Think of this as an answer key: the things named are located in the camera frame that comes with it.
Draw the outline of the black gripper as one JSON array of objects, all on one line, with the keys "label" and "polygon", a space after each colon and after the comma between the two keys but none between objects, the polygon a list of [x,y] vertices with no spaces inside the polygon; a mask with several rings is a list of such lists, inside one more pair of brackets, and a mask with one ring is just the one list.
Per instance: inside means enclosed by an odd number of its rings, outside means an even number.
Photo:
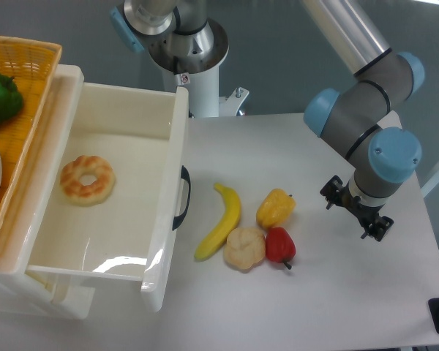
[{"label": "black gripper", "polygon": [[346,208],[364,228],[361,239],[366,237],[374,238],[381,242],[394,224],[394,220],[387,216],[380,216],[378,207],[363,205],[359,196],[350,194],[348,186],[343,186],[343,182],[338,175],[334,175],[320,190],[320,194],[325,197],[326,210],[332,206]]}]

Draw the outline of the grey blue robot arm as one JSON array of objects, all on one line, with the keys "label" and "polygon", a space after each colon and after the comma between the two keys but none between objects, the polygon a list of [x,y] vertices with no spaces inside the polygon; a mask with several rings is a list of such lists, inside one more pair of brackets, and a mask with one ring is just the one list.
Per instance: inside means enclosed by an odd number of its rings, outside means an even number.
[{"label": "grey blue robot arm", "polygon": [[[379,211],[412,176],[422,152],[412,133],[378,123],[419,89],[424,67],[410,53],[394,53],[354,1],[305,1],[304,8],[356,79],[343,93],[321,91],[304,111],[305,124],[354,169],[347,183],[333,177],[320,193],[328,206],[352,213],[365,236],[381,241],[393,222]],[[207,16],[204,1],[125,1],[110,20],[131,51],[149,53],[167,91],[188,90],[192,117],[239,112],[245,90],[229,97],[218,92],[228,37]]]}]

